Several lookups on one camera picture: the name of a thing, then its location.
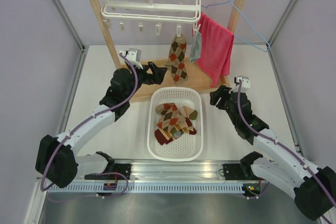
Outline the beige striped sock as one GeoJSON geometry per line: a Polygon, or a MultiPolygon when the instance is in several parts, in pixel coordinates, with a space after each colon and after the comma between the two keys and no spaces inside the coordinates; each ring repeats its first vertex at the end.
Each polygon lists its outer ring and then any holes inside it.
{"type": "MultiPolygon", "coordinates": [[[[186,117],[186,121],[189,122],[193,122],[197,119],[198,117],[198,112],[194,109],[191,109],[188,106],[182,106],[179,109],[180,113],[186,117]]],[[[157,127],[157,129],[154,132],[155,138],[158,141],[158,143],[160,145],[165,145],[165,144],[169,144],[174,140],[177,140],[178,138],[175,138],[172,134],[165,132],[164,130],[160,129],[157,127]]]]}
{"type": "Polygon", "coordinates": [[[196,135],[197,130],[194,128],[193,124],[187,121],[187,127],[183,128],[185,134],[196,135]]]}

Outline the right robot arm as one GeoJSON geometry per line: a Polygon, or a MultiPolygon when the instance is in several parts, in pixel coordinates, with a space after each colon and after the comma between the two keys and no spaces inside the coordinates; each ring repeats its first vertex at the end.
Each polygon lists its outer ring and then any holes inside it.
{"type": "Polygon", "coordinates": [[[335,171],[291,150],[268,124],[253,114],[251,102],[239,86],[220,86],[210,93],[210,104],[226,111],[237,134],[258,152],[240,161],[240,174],[247,179],[265,179],[288,196],[308,219],[315,221],[335,207],[335,171]]]}

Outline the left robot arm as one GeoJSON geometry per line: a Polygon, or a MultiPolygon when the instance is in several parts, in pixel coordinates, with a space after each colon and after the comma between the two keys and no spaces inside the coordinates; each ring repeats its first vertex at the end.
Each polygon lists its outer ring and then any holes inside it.
{"type": "Polygon", "coordinates": [[[77,177],[113,177],[115,161],[111,156],[101,151],[86,156],[78,153],[101,130],[125,114],[141,85],[161,84],[166,71],[166,67],[158,67],[153,62],[141,68],[129,63],[127,68],[117,69],[105,96],[89,117],[72,130],[41,139],[35,170],[59,188],[68,186],[77,177]]]}

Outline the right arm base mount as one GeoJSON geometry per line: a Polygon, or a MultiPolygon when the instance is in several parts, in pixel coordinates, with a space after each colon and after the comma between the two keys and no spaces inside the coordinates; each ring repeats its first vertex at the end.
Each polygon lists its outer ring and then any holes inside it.
{"type": "Polygon", "coordinates": [[[239,197],[246,198],[247,200],[259,199],[269,187],[269,182],[264,183],[264,179],[257,177],[252,171],[252,164],[256,160],[263,158],[263,155],[258,152],[251,152],[243,157],[239,163],[223,164],[222,168],[218,170],[219,176],[222,176],[227,181],[231,180],[253,180],[256,181],[252,185],[243,186],[243,193],[239,197]]]}

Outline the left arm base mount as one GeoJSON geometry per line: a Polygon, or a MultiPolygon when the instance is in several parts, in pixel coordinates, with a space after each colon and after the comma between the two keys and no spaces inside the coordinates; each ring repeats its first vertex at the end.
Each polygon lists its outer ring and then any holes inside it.
{"type": "Polygon", "coordinates": [[[107,166],[99,175],[85,175],[85,180],[115,180],[115,183],[118,180],[124,180],[124,178],[117,173],[120,173],[127,179],[130,179],[131,164],[116,164],[115,160],[111,156],[101,151],[96,152],[96,154],[103,157],[108,162],[107,166]]]}

